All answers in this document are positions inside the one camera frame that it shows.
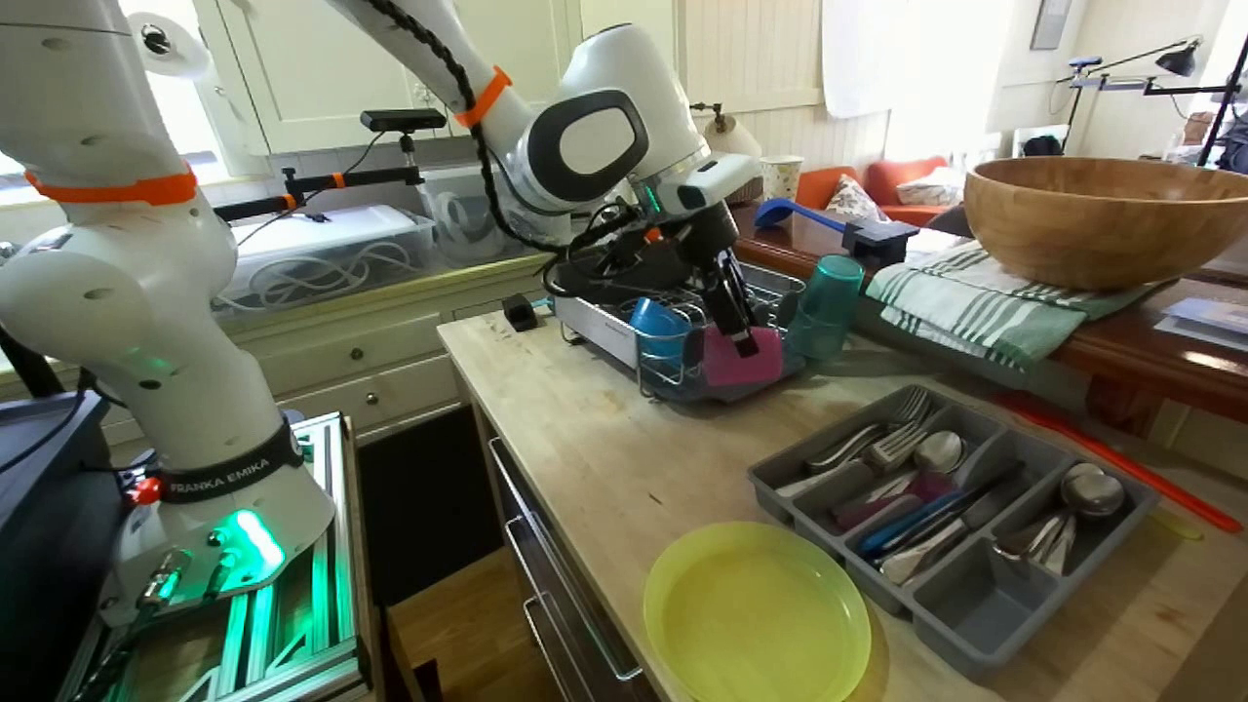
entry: yellow bowl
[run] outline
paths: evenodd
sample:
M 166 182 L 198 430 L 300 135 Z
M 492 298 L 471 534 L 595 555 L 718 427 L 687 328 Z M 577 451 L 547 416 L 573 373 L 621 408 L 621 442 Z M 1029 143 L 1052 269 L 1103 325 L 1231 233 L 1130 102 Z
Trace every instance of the yellow bowl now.
M 1248 174 L 1163 161 L 989 161 L 965 224 L 1002 269 L 1056 287 L 1130 287 L 1202 269 L 1248 233 Z
M 868 662 L 868 618 L 846 571 L 769 521 L 672 542 L 648 576 L 643 628 L 698 702 L 838 702 Z

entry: wooden bowl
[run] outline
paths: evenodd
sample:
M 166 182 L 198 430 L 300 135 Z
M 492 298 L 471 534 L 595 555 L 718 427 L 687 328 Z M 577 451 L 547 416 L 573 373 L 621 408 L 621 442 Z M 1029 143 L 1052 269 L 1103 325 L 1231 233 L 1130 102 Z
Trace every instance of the wooden bowl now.
M 1248 233 L 1248 174 L 1163 161 L 989 161 L 965 224 L 1002 269 L 1056 287 L 1181 277 Z

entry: wooden countertop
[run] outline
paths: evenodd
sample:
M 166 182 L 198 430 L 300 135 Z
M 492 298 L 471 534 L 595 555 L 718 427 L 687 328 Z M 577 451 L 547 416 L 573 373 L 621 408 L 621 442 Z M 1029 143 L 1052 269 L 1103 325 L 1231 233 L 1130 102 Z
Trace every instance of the wooden countertop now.
M 746 207 L 738 209 L 738 228 L 739 228 L 738 255 L 746 263 L 772 265 L 790 277 L 809 277 L 809 265 L 820 263 L 820 255 L 838 248 L 838 238 L 828 238 L 820 228 L 805 228 L 798 219 L 790 229 L 785 228 L 785 229 L 755 233 L 752 209 Z M 1248 354 L 1242 351 L 1155 332 L 1163 312 L 1181 298 L 1248 303 L 1248 287 L 1229 287 L 1214 281 L 1172 281 L 1171 287 L 1159 287 L 1151 300 L 1120 316 L 1082 325 L 1067 343 L 1052 351 L 1052 364 L 1125 386 L 1136 394 L 1141 391 L 1141 394 L 1172 397 L 1207 414 L 1248 420 Z
M 443 325 L 439 339 L 609 618 L 672 698 L 678 687 L 638 619 L 664 545 L 705 521 L 763 518 L 746 479 L 755 462 L 900 381 L 930 381 L 930 368 L 868 349 L 851 354 L 838 380 L 790 380 L 739 406 L 678 408 L 638 397 L 623 371 L 570 349 L 553 319 L 509 332 L 504 316 L 471 316 Z M 1238 490 L 1192 473 L 1171 477 L 1216 490 L 1229 512 L 1248 512 Z M 1248 612 L 1242 575 L 1242 540 L 1163 506 L 987 687 L 935 658 L 906 619 L 874 612 L 874 662 L 852 698 L 1159 698 L 1167 687 L 1223 698 L 1248 690 L 1248 672 L 1216 668 L 1205 649 L 1236 654 L 1207 636 L 1238 633 L 1216 633 L 1214 619 L 1229 607 Z

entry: yellow plate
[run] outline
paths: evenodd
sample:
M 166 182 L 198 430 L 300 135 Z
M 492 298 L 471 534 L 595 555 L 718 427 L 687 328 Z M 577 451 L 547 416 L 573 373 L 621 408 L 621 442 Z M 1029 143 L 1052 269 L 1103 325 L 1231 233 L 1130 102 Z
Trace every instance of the yellow plate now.
M 648 576 L 643 625 L 695 702 L 833 702 L 868 658 L 868 618 L 846 571 L 769 521 L 714 521 L 672 542 Z

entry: floor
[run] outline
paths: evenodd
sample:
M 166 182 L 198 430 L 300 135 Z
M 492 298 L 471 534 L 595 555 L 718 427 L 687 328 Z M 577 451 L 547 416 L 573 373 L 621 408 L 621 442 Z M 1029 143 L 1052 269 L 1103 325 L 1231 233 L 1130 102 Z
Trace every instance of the floor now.
M 557 702 L 522 619 L 526 580 L 508 550 L 384 607 L 397 672 L 435 658 L 443 702 Z

